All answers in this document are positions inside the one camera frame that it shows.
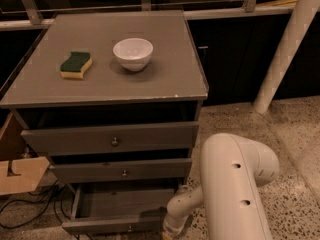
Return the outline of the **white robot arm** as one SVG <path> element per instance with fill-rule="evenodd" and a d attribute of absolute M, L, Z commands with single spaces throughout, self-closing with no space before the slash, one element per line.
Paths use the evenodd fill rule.
<path fill-rule="evenodd" d="M 178 236 L 192 211 L 205 208 L 209 240 L 273 240 L 258 188 L 273 181 L 279 160 L 261 142 L 214 134 L 200 154 L 200 185 L 167 204 L 163 240 Z"/>

